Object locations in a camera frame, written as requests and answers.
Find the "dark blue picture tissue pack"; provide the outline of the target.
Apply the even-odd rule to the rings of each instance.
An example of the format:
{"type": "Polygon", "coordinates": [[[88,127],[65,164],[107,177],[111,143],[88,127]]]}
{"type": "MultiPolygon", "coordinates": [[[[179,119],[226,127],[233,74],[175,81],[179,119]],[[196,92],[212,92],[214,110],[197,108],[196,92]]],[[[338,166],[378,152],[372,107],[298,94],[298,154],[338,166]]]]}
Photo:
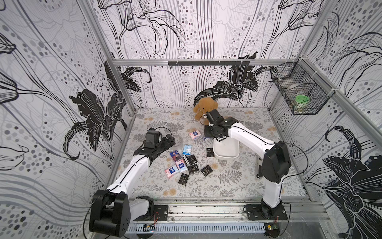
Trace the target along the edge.
{"type": "Polygon", "coordinates": [[[174,162],[183,159],[183,157],[179,154],[177,150],[174,150],[170,153],[171,158],[173,159],[174,162]]]}

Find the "light blue tissue pack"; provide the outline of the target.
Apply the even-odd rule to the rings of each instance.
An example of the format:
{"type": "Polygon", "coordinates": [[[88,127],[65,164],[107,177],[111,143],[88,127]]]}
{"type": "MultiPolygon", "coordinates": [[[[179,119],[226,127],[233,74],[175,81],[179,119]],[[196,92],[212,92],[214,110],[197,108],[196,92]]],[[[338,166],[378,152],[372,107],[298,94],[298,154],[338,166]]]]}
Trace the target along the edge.
{"type": "Polygon", "coordinates": [[[183,155],[191,155],[192,154],[192,146],[185,144],[183,148],[183,155]]]}

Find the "pink Tempo tissue pack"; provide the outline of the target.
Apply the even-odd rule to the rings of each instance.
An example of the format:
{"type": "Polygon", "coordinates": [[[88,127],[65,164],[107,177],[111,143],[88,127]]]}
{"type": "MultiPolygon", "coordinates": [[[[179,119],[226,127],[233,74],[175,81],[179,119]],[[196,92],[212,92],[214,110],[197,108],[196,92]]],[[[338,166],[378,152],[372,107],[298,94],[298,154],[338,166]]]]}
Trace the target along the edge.
{"type": "Polygon", "coordinates": [[[197,140],[198,138],[202,136],[199,130],[192,131],[189,133],[189,135],[192,140],[197,140]]]}

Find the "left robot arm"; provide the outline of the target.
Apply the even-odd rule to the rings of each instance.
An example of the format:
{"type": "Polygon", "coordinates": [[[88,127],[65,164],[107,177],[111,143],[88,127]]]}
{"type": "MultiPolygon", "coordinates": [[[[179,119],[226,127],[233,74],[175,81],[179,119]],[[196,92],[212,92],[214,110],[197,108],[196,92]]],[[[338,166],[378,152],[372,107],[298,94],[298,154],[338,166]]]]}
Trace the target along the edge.
{"type": "Polygon", "coordinates": [[[148,196],[129,199],[133,188],[153,161],[175,145],[172,133],[162,135],[156,128],[150,128],[140,147],[124,172],[105,190],[98,190],[86,213],[89,231],[107,237],[123,237],[133,221],[152,221],[153,227],[165,215],[156,211],[154,200],[148,196]]]}

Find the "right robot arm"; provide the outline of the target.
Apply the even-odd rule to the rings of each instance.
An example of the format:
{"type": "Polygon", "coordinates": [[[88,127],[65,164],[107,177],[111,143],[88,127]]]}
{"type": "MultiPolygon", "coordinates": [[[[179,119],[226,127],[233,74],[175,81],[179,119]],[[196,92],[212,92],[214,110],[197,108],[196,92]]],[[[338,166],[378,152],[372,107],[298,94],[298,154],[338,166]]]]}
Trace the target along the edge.
{"type": "Polygon", "coordinates": [[[288,147],[283,141],[266,139],[240,123],[233,117],[224,118],[218,110],[205,113],[203,118],[209,124],[205,125],[205,135],[224,141],[235,139],[253,150],[261,159],[260,175],[266,179],[265,193],[262,204],[268,209],[281,205],[283,181],[289,174],[291,160],[288,147]]]}

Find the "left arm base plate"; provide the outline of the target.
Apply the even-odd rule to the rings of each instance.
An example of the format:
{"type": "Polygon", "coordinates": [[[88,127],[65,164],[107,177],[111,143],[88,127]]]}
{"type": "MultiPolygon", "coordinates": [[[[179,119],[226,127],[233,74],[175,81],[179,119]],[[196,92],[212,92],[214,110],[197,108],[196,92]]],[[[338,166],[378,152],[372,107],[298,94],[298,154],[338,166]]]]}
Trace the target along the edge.
{"type": "Polygon", "coordinates": [[[140,216],[135,219],[135,222],[165,222],[168,219],[169,206],[168,205],[154,205],[150,207],[152,213],[149,211],[146,215],[140,216]]]}

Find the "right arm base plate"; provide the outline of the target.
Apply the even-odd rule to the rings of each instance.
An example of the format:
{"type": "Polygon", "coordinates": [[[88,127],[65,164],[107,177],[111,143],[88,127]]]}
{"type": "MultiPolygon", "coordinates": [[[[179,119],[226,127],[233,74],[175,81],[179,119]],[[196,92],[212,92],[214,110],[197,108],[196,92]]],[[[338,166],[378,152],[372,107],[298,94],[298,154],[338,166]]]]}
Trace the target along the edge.
{"type": "Polygon", "coordinates": [[[245,205],[244,213],[250,221],[270,220],[283,221],[288,220],[287,212],[284,206],[280,203],[277,207],[271,208],[267,204],[249,204],[245,205]]]}

